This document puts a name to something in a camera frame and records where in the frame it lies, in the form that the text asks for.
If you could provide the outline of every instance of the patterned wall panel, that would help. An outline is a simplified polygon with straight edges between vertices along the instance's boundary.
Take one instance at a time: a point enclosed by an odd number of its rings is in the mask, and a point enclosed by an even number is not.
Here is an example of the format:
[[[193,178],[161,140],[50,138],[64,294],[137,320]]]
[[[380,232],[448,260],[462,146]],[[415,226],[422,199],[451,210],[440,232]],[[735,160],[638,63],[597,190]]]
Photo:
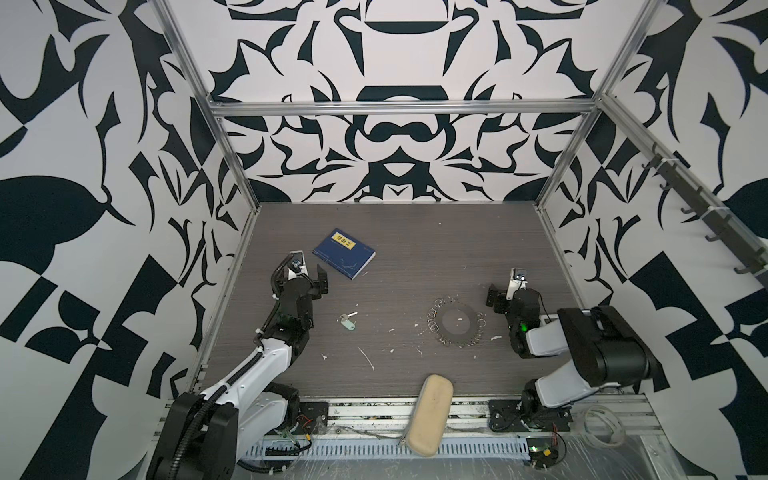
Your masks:
[[[615,93],[768,237],[768,4],[670,0]]]
[[[135,478],[248,206],[144,0],[0,7],[3,478]]]
[[[228,118],[261,201],[533,200],[578,114]]]
[[[173,0],[219,101],[590,96],[641,0]]]
[[[661,362],[642,389],[674,448],[718,480],[765,475],[768,292],[646,162],[602,115],[547,205],[558,244],[584,301]]]

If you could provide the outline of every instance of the key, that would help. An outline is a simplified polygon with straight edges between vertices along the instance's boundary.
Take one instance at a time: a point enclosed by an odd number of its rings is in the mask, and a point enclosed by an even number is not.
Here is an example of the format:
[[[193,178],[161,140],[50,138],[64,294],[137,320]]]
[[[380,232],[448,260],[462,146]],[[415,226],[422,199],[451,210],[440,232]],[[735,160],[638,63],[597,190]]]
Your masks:
[[[355,323],[350,322],[349,318],[351,316],[355,316],[355,315],[357,315],[357,312],[352,312],[352,313],[349,313],[349,314],[342,313],[342,315],[338,319],[336,319],[336,321],[340,322],[342,325],[344,325],[344,327],[347,330],[354,330],[355,329]]]

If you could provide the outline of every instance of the paper scrap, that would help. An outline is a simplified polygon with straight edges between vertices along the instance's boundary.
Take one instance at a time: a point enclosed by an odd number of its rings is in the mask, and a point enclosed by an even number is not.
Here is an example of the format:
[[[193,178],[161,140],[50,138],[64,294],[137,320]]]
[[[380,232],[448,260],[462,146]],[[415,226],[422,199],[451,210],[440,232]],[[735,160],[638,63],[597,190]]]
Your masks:
[[[366,358],[366,360],[368,360],[368,364],[369,364],[369,365],[371,365],[371,370],[373,370],[373,371],[375,372],[375,371],[376,371],[376,368],[375,368],[375,366],[373,366],[373,364],[371,363],[371,359],[370,359],[370,358],[368,358],[368,356],[366,355],[366,353],[365,353],[365,352],[363,352],[363,350],[362,350],[360,347],[357,347],[357,349],[360,351],[360,353],[362,353],[362,356],[364,356],[364,357]]]

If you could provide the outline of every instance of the black and white wall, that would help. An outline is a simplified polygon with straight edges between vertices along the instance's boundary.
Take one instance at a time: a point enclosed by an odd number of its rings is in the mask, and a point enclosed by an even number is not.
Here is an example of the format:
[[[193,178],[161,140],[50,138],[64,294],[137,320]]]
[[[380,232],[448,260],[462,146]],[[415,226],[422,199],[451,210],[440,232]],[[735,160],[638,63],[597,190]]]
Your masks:
[[[221,102],[589,98],[641,0],[171,0]],[[576,114],[229,118],[265,201],[533,200]]]
[[[249,207],[144,0],[0,39],[0,477],[136,478]]]
[[[616,89],[768,237],[762,0],[670,0]],[[768,293],[605,115],[547,204],[584,301],[610,303],[664,367],[644,385],[674,448],[719,480],[768,475]]]

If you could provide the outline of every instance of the blue book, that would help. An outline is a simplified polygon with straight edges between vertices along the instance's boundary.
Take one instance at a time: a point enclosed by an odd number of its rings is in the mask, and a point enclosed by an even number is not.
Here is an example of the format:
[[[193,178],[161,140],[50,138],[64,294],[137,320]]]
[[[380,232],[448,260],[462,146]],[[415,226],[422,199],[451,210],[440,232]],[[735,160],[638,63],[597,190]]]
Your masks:
[[[360,240],[336,228],[323,242],[312,250],[339,272],[354,280],[360,270],[368,265],[376,252]]]

